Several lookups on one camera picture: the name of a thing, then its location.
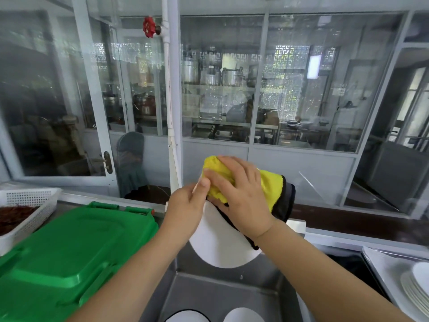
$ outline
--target door handle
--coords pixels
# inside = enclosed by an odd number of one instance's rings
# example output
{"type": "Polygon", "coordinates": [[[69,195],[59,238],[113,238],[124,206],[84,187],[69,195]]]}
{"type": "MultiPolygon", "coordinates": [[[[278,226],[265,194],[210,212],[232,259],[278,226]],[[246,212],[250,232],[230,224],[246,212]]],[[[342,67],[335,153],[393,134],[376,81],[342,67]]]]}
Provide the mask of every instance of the door handle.
{"type": "Polygon", "coordinates": [[[111,159],[110,159],[110,154],[108,151],[104,152],[104,159],[100,159],[100,158],[91,158],[91,161],[93,162],[97,162],[97,163],[105,163],[106,164],[106,170],[109,174],[113,173],[113,167],[111,165],[111,159]]]}

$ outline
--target left hand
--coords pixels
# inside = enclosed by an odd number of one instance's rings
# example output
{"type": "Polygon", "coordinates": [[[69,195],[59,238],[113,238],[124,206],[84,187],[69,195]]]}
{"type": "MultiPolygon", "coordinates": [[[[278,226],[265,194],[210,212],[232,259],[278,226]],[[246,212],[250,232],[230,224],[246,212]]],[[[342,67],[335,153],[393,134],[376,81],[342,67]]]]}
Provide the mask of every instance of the left hand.
{"type": "Polygon", "coordinates": [[[202,217],[210,180],[202,178],[198,183],[176,190],[168,201],[167,212],[159,233],[182,248],[196,231],[202,217]]]}

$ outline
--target green trash bin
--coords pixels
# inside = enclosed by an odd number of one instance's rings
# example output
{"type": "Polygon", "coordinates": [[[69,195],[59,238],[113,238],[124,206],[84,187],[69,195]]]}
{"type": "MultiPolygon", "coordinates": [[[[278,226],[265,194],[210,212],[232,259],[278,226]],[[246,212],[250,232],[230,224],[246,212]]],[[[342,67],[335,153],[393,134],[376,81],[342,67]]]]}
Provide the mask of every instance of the green trash bin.
{"type": "Polygon", "coordinates": [[[151,212],[92,202],[17,244],[0,258],[0,321],[67,319],[158,231],[151,212]]]}

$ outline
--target microfiber towel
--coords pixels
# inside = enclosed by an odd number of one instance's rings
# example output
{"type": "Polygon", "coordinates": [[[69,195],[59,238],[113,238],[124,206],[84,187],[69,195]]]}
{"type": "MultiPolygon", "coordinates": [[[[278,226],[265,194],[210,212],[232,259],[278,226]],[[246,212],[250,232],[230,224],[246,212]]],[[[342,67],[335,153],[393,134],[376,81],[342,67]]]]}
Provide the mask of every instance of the microfiber towel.
{"type": "MultiPolygon", "coordinates": [[[[207,157],[204,161],[203,169],[204,168],[209,168],[219,173],[231,182],[232,185],[235,185],[233,174],[216,156],[207,157]]],[[[261,175],[262,190],[271,214],[277,219],[286,222],[292,213],[293,202],[295,200],[295,186],[286,182],[286,178],[282,175],[271,173],[266,170],[260,170],[259,172],[261,175]]],[[[216,186],[212,185],[210,187],[208,195],[219,199],[222,203],[228,206],[226,197],[224,197],[216,186]]],[[[225,215],[218,207],[216,208],[228,224],[235,228],[228,216],[225,215]]],[[[250,238],[246,238],[255,250],[259,249],[259,247],[250,238]]]]}

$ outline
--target gray chair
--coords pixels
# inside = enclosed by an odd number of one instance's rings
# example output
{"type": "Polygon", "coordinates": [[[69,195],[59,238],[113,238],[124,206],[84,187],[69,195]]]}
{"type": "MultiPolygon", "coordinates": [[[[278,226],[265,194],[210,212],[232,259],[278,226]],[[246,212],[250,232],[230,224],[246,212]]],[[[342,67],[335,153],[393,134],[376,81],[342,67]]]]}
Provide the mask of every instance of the gray chair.
{"type": "Polygon", "coordinates": [[[144,145],[145,138],[138,132],[124,134],[116,144],[116,173],[121,197],[148,184],[143,170],[144,145]]]}

